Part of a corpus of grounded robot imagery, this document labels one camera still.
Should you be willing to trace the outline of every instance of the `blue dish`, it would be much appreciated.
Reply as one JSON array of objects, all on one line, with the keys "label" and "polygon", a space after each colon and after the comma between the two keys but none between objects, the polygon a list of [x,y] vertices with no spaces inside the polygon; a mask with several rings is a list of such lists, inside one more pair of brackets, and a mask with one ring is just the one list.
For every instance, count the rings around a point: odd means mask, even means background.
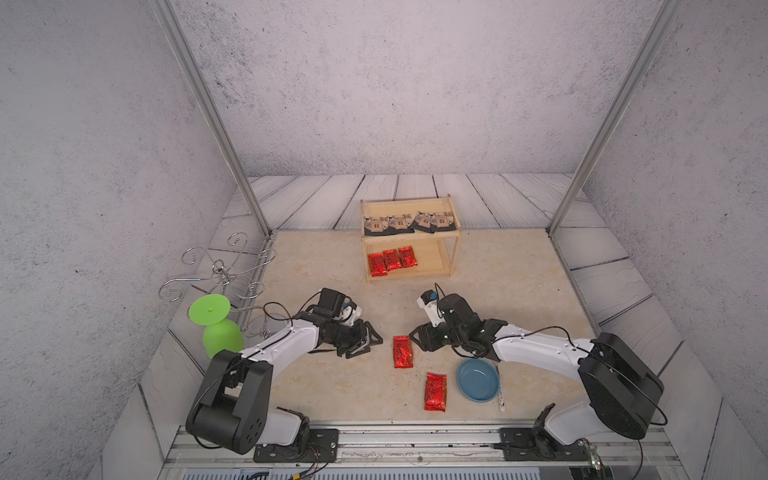
[{"label": "blue dish", "polygon": [[498,394],[501,380],[496,368],[483,359],[467,359],[456,370],[458,389],[473,402],[490,402]]}]

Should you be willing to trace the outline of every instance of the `wooden shelf compartment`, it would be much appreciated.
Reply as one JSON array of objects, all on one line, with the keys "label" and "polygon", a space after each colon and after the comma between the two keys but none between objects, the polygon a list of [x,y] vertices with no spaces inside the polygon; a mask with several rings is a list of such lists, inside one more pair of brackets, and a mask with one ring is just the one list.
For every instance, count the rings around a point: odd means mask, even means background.
[{"label": "wooden shelf compartment", "polygon": [[[360,210],[362,211],[362,244],[365,254],[366,279],[368,281],[411,276],[451,275],[453,273],[456,254],[458,253],[461,241],[462,226],[450,195],[444,198],[383,202],[361,200]],[[415,217],[418,212],[453,212],[456,230],[435,233],[416,231],[414,233],[367,237],[365,228],[362,226],[366,217],[390,217],[392,215],[405,214],[411,214],[412,217]],[[409,268],[392,270],[385,276],[371,276],[368,254],[384,250],[396,250],[400,247],[413,247],[413,254],[419,264]]]}]

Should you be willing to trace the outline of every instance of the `red snack packet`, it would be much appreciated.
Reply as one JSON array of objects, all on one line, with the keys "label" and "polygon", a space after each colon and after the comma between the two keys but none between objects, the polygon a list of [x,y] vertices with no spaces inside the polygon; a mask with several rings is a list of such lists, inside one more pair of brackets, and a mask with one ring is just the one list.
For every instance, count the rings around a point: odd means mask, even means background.
[{"label": "red snack packet", "polygon": [[424,410],[445,411],[448,388],[445,375],[427,373],[427,388],[424,392]]},{"label": "red snack packet", "polygon": [[408,336],[396,336],[394,342],[395,368],[413,368],[413,347]]},{"label": "red snack packet", "polygon": [[371,267],[371,276],[386,275],[386,265],[384,264],[384,256],[381,253],[369,253],[368,264]]},{"label": "red snack packet", "polygon": [[402,259],[402,268],[419,265],[416,262],[416,255],[413,254],[413,247],[400,247],[397,250],[400,252],[400,258]]},{"label": "red snack packet", "polygon": [[384,250],[382,254],[384,255],[384,263],[386,264],[387,270],[402,268],[400,257],[397,255],[397,250]]}]

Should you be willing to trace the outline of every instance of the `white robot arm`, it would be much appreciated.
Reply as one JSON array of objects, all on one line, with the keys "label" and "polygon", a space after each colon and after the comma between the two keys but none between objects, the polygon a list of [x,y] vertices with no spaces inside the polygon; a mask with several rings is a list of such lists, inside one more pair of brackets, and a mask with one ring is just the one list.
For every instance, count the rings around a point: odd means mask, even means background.
[{"label": "white robot arm", "polygon": [[[268,408],[272,378],[322,343],[335,346],[336,354],[347,359],[382,344],[381,336],[360,315],[362,309],[349,297],[322,289],[317,304],[297,313],[275,339],[239,353],[217,353],[187,416],[187,431],[196,439],[241,454],[256,444],[305,453],[308,419],[297,412]],[[240,394],[227,393],[227,387],[241,387]]]},{"label": "white robot arm", "polygon": [[429,290],[416,302],[429,323],[410,336],[424,351],[461,347],[475,358],[527,363],[582,382],[582,397],[562,406],[550,405],[539,416],[551,437],[544,441],[570,445],[610,431],[630,439],[645,436],[664,385],[617,336],[601,333],[597,339],[571,339],[561,327],[547,327],[562,329],[568,338],[561,338],[503,320],[481,320],[456,294],[438,299]]}]

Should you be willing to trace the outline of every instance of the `metal frame pole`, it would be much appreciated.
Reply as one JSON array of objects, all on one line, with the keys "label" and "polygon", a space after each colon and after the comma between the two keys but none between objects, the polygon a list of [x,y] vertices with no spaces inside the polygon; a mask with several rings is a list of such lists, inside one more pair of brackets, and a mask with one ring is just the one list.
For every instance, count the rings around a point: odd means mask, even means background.
[{"label": "metal frame pole", "polygon": [[643,76],[645,76],[645,72],[650,67],[667,33],[672,29],[684,3],[685,0],[664,0],[661,8],[659,8],[650,31],[648,31],[640,50],[637,51],[632,65],[621,82],[618,93],[616,93],[611,106],[608,108],[608,112],[603,118],[603,123],[592,139],[587,153],[581,159],[581,163],[578,165],[573,178],[571,178],[571,183],[565,190],[562,202],[560,202],[557,211],[554,212],[554,216],[547,226],[547,233],[549,233],[550,237],[554,237],[554,233],[560,227],[565,215],[568,213],[568,209],[571,208],[571,204],[576,200],[576,196],[584,186],[584,183],[586,183],[589,174],[600,158],[600,153],[602,153],[605,145],[608,143],[608,139],[616,125],[618,125],[621,115],[627,110],[632,94],[642,81]]},{"label": "metal frame pole", "polygon": [[181,70],[184,71],[184,75],[187,77],[195,97],[197,97],[197,103],[203,111],[208,126],[214,133],[216,142],[221,149],[221,154],[224,156],[224,160],[232,171],[232,176],[234,177],[235,182],[237,182],[240,191],[243,193],[243,198],[245,198],[245,202],[248,205],[250,212],[256,218],[264,237],[269,238],[271,233],[270,226],[259,207],[256,196],[253,195],[253,190],[248,182],[248,177],[246,177],[245,172],[243,171],[243,165],[237,158],[237,152],[232,145],[232,140],[230,140],[227,130],[224,128],[221,116],[216,110],[216,105],[214,105],[214,100],[211,98],[210,92],[205,86],[202,75],[200,75],[200,70],[197,68],[197,64],[192,56],[192,51],[189,49],[187,39],[181,31],[181,27],[179,26],[173,8],[170,6],[168,0],[150,0],[150,4],[165,31],[165,36],[168,38],[170,47],[173,49],[174,54],[179,61]]}]

